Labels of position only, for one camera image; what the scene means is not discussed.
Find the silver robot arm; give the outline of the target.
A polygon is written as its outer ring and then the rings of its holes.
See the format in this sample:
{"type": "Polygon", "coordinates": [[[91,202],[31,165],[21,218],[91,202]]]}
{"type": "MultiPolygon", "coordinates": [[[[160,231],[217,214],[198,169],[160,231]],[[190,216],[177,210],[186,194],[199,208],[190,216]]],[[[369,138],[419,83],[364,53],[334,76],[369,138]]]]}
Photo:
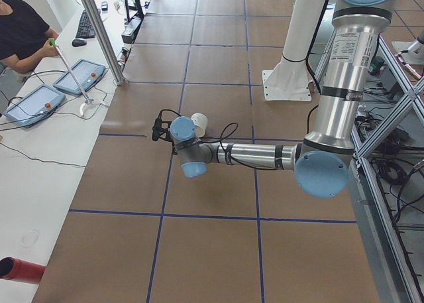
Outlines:
{"type": "Polygon", "coordinates": [[[205,174],[211,163],[241,165],[262,171],[291,170],[309,195],[330,198],[348,183],[354,154],[350,133],[380,34],[392,20],[396,0],[337,0],[331,24],[335,35],[325,56],[319,92],[308,83],[313,48],[329,0],[295,0],[286,42],[278,63],[262,76],[265,125],[282,144],[228,143],[224,135],[204,141],[202,118],[177,117],[169,122],[182,172],[205,174]]]}

